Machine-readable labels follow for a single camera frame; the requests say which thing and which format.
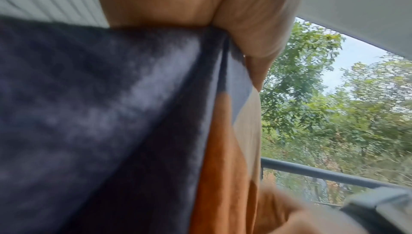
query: metal railing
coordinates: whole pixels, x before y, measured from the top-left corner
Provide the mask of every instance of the metal railing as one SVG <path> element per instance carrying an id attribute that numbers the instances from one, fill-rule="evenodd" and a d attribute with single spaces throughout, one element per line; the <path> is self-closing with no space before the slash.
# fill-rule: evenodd
<path id="1" fill-rule="evenodd" d="M 344 173 L 333 172 L 330 170 L 319 169 L 315 167 L 310 167 L 301 164 L 294 164 L 287 161 L 279 161 L 270 158 L 261 158 L 261 178 L 263 178 L 263 169 L 272 169 L 281 172 L 299 174 L 303 176 L 329 180 L 339 183 L 351 184 L 361 187 L 367 188 L 377 188 L 377 187 L 392 187 L 392 188 L 407 188 L 400 185 L 388 183 L 388 182 L 381 182 L 373 179 L 368 179 L 359 176 L 353 176 Z"/>

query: metal rail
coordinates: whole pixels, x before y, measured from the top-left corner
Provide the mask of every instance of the metal rail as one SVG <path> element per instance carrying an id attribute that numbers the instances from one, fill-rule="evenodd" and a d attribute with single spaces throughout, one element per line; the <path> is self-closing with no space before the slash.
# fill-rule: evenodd
<path id="1" fill-rule="evenodd" d="M 373 179 L 368 179 L 359 176 L 353 176 L 344 173 L 337 173 L 330 170 L 323 170 L 315 167 L 310 167 L 306 165 L 294 164 L 287 161 L 279 161 L 270 158 L 261 158 L 261 167 L 263 168 L 278 170 L 287 173 L 294 173 L 299 175 L 304 175 L 308 177 L 314 177 L 318 179 L 324 179 L 334 182 L 346 183 L 351 185 L 357 185 L 367 188 L 377 188 L 377 187 L 392 187 L 392 188 L 407 188 L 400 185 L 381 182 Z"/>

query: person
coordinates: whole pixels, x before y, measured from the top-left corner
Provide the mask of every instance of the person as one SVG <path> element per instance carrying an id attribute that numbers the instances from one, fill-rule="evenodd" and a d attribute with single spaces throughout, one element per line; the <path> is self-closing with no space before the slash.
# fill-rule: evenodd
<path id="1" fill-rule="evenodd" d="M 227 31 L 245 56 L 250 79 L 257 91 L 270 65 L 282 52 L 300 0 L 0 0 L 0 14 L 14 18 L 97 27 L 205 27 L 215 26 Z M 254 95 L 258 103 L 258 94 Z M 260 107 L 254 116 L 260 119 Z M 260 134 L 252 136 L 250 150 L 260 154 Z M 254 175 L 260 169 L 253 164 Z M 215 217 L 209 228 L 202 218 L 202 206 L 194 208 L 192 233 L 234 233 L 235 225 L 246 225 L 243 217 L 253 222 L 245 232 L 254 234 L 367 234 L 356 221 L 339 211 L 313 207 L 293 199 L 272 185 L 257 184 L 257 197 L 249 195 L 242 213 L 229 216 L 221 223 Z M 236 194 L 230 189 L 230 196 Z M 220 205 L 212 211 L 219 212 Z"/>

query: sky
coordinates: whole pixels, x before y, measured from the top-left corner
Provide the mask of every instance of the sky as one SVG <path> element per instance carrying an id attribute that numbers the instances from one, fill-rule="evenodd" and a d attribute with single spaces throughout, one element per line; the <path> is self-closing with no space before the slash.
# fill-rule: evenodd
<path id="1" fill-rule="evenodd" d="M 336 86 L 343 84 L 343 71 L 340 70 L 341 68 L 348 69 L 357 62 L 364 64 L 378 62 L 381 60 L 379 57 L 386 54 L 386 51 L 383 49 L 349 36 L 344 37 L 346 39 L 342 44 L 340 54 L 332 65 L 334 70 L 322 73 L 323 84 L 328 87 L 325 89 L 325 92 L 334 91 Z"/>

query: white ceiling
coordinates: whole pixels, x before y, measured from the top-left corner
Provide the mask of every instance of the white ceiling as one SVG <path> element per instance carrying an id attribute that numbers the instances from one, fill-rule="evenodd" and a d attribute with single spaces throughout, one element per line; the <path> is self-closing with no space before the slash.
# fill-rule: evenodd
<path id="1" fill-rule="evenodd" d="M 412 0 L 303 0 L 298 16 L 412 60 Z"/>

